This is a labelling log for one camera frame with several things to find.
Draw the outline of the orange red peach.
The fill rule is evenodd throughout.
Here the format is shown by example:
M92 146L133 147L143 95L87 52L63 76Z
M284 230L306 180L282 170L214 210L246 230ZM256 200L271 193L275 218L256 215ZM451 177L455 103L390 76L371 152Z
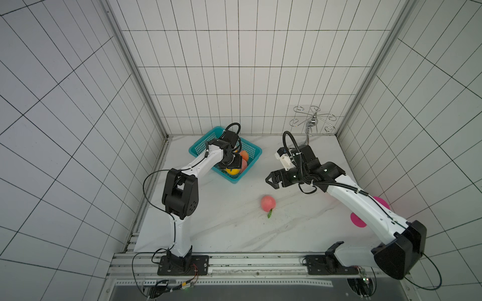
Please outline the orange red peach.
M242 156L242 159L243 159L244 161L246 161L246 162L249 161L249 154L248 154L248 152L247 152L246 150L242 150L242 151L240 152L240 155Z

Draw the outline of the pink peach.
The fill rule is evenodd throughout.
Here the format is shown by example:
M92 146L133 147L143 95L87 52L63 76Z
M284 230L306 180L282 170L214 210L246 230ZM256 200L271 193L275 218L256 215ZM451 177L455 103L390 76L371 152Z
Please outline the pink peach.
M267 217L270 218L273 210L276 208L276 200L272 196L264 196L261 199L261 208L267 213Z
M241 173L243 173L247 169L247 166L248 166L247 161L243 159L242 160L242 167L241 167L241 170L240 170Z

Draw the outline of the yellow peach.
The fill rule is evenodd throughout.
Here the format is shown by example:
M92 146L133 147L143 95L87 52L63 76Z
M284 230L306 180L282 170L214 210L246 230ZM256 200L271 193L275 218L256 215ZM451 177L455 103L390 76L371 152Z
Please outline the yellow peach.
M232 176L237 175L237 174L240 173L240 169L226 169L225 171L226 171L229 175L232 175Z

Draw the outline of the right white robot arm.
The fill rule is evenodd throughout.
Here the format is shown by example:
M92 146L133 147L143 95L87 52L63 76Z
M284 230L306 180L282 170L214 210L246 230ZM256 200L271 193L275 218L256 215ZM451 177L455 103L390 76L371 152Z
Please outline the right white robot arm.
M275 157L283 167L268 175L267 184L274 189L307 184L321 190L343 203L380 240L362 247L336 242L325 252L329 271L338 267L380 268L389 277L402 280L424 255L427 229L421 222L409 222L384 207L338 165L320 163L310 146L282 147Z

